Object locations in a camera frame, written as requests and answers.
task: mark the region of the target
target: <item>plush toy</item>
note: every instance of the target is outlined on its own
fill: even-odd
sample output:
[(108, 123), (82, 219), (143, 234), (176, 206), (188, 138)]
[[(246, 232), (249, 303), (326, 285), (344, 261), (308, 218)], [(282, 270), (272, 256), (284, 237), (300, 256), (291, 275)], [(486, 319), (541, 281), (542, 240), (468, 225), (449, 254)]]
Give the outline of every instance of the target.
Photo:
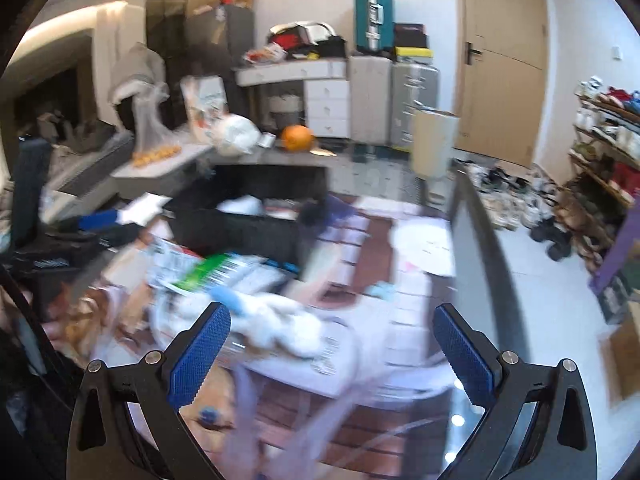
[(269, 350), (280, 344), (302, 358), (322, 353), (322, 321), (301, 303), (277, 294), (249, 296), (220, 285), (209, 295), (229, 309), (231, 332), (244, 335), (252, 346)]

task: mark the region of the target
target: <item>wooden door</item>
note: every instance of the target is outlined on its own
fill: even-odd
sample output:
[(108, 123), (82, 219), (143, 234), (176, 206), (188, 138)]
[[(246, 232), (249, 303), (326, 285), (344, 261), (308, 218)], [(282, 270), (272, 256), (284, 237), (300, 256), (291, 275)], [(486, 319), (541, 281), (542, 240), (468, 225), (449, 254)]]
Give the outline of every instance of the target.
[(529, 166), (545, 93), (545, 0), (464, 1), (456, 147)]

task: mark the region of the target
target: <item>white desk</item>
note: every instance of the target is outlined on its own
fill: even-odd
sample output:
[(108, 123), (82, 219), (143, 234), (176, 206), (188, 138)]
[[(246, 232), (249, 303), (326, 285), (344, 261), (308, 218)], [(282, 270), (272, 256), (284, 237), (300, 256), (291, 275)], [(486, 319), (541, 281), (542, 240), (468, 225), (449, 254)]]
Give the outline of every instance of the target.
[(347, 62), (340, 59), (287, 61), (236, 71), (241, 87), (303, 81), (306, 125), (317, 137), (351, 137)]

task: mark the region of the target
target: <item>blue gripper pad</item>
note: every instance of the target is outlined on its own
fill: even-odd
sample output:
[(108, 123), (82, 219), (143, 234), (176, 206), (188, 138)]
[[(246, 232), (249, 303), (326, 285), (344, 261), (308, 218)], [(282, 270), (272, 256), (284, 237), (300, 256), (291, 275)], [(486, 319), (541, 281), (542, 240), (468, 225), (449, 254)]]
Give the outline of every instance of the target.
[(489, 348), (485, 347), (485, 350), (488, 350), (489, 353), (493, 353), (493, 350), (497, 355), (497, 350), (486, 336), (481, 332), (471, 330), (460, 314), (450, 305), (441, 305), (435, 309), (433, 335), (449, 360), (451, 368), (465, 387), (465, 393), (471, 403), (485, 409), (493, 406), (496, 401), (495, 389), (500, 382), (502, 369), (497, 360), (495, 364), (491, 363), (492, 366), (490, 366), (481, 356), (481, 349), (478, 349), (471, 341), (472, 337), (478, 339), (478, 336), (481, 336), (484, 339), (484, 341), (480, 341), (483, 346), (485, 346), (484, 342), (489, 345)]
[(167, 400), (175, 411), (193, 402), (230, 330), (229, 310), (219, 305), (171, 370)]

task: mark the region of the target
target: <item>door frame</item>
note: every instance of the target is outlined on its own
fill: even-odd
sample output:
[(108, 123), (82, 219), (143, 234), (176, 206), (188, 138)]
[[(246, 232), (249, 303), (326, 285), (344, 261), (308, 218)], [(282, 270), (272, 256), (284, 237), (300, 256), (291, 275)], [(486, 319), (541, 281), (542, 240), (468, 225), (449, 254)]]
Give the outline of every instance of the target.
[[(533, 153), (531, 154), (533, 164), (533, 158), (536, 155), (538, 141), (540, 139), (540, 129), (543, 123), (543, 114), (546, 107), (546, 90), (547, 90), (547, 75), (549, 68), (549, 12), (548, 12), (548, 0), (543, 0), (543, 5), (545, 6), (544, 11), (546, 15), (546, 63), (545, 66), (542, 67), (542, 73), (545, 79), (545, 95), (542, 100), (542, 109), (540, 110), (540, 124), (538, 126), (538, 135), (536, 137), (536, 145), (533, 149)], [(458, 117), (462, 117), (462, 95), (464, 93), (465, 88), (465, 65), (466, 65), (466, 0), (456, 0), (456, 4), (458, 6), (458, 67), (456, 69), (456, 90), (454, 92), (453, 97), (453, 109), (454, 113)]]

